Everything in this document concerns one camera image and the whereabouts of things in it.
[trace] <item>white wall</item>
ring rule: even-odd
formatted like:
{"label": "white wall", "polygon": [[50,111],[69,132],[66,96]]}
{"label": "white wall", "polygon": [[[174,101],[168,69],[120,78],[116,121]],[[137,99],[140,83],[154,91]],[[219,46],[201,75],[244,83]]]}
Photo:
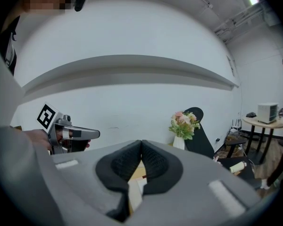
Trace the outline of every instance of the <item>white wall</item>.
{"label": "white wall", "polygon": [[92,0],[79,13],[49,19],[22,47],[15,79],[24,86],[59,66],[107,55],[175,59],[235,81],[222,41],[189,14],[155,0]]}
{"label": "white wall", "polygon": [[[78,79],[74,83],[92,80],[122,80],[152,77],[160,83],[95,86],[55,93],[18,107],[12,126],[23,130],[41,128],[36,121],[43,103],[47,101],[62,113],[71,115],[75,126],[98,129],[99,139],[91,148],[121,143],[131,139],[149,139],[171,143],[174,134],[168,131],[174,112],[198,106],[204,111],[201,122],[215,150],[224,142],[233,115],[233,93],[230,88],[200,79],[162,74],[115,74]],[[161,81],[167,77],[173,84]],[[181,84],[181,80],[191,85]]]}
{"label": "white wall", "polygon": [[[249,112],[257,113],[259,103],[276,102],[282,108],[283,27],[263,24],[231,41],[228,48],[241,80],[241,86],[235,93],[235,106],[240,108],[242,103],[242,116]],[[243,124],[242,129],[250,128],[250,125]],[[255,131],[261,132],[261,129],[256,128]],[[274,135],[283,136],[283,129],[275,130]]]}
{"label": "white wall", "polygon": [[[67,63],[115,54],[177,59],[235,80],[226,58],[230,52],[215,34],[188,14],[152,0],[94,0],[80,13],[49,20],[24,44],[15,78],[23,86]],[[102,86],[101,81],[112,83]],[[58,88],[66,84],[76,86],[61,92]],[[131,139],[171,143],[172,114],[198,106],[204,111],[201,124],[217,150],[237,113],[231,87],[197,75],[89,74],[49,90],[52,93],[20,105],[12,125],[40,128],[35,118],[47,101],[71,115],[74,125],[101,131],[91,148]]]}

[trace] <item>bouquet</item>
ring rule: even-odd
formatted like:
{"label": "bouquet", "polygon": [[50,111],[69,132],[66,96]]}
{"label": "bouquet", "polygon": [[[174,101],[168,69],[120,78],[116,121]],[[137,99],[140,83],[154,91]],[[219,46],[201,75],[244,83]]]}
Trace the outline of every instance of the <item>bouquet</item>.
{"label": "bouquet", "polygon": [[199,121],[196,116],[190,113],[176,112],[172,116],[171,126],[169,130],[174,132],[177,137],[182,137],[184,140],[192,140],[194,130],[200,129]]}

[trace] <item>white vase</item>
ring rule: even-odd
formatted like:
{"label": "white vase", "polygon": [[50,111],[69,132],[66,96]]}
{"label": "white vase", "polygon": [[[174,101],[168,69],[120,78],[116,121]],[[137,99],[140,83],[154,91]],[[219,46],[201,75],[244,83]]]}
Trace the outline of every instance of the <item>white vase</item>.
{"label": "white vase", "polygon": [[184,150],[184,139],[182,137],[175,136],[174,142],[173,142],[173,147]]}

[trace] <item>hand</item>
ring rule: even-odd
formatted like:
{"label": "hand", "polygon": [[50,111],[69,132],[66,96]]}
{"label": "hand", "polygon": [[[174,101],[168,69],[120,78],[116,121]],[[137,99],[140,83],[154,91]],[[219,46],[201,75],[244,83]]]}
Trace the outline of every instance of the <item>hand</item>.
{"label": "hand", "polygon": [[217,162],[217,163],[219,163],[220,165],[222,165],[221,162],[218,161],[218,159],[219,159],[219,156],[213,157],[213,161],[214,161],[214,162]]}
{"label": "hand", "polygon": [[[49,143],[46,132],[44,130],[42,129],[27,130],[27,131],[23,131],[23,133],[25,133],[29,137],[29,139],[31,140],[33,144],[40,144],[46,147],[47,150],[49,151],[51,150],[51,145]],[[56,136],[59,142],[63,138],[62,130],[56,130]]]}

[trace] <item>pink flower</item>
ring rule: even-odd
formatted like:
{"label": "pink flower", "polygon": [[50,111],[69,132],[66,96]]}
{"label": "pink flower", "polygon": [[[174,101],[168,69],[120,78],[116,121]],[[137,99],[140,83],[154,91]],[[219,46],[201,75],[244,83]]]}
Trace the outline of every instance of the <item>pink flower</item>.
{"label": "pink flower", "polygon": [[181,111],[176,112],[176,113],[175,113],[175,116],[177,116],[177,117],[181,117],[181,116],[183,116],[183,112],[181,112]]}
{"label": "pink flower", "polygon": [[179,117],[179,121],[185,122],[187,124],[190,123],[190,118],[186,115],[182,115],[181,117]]}

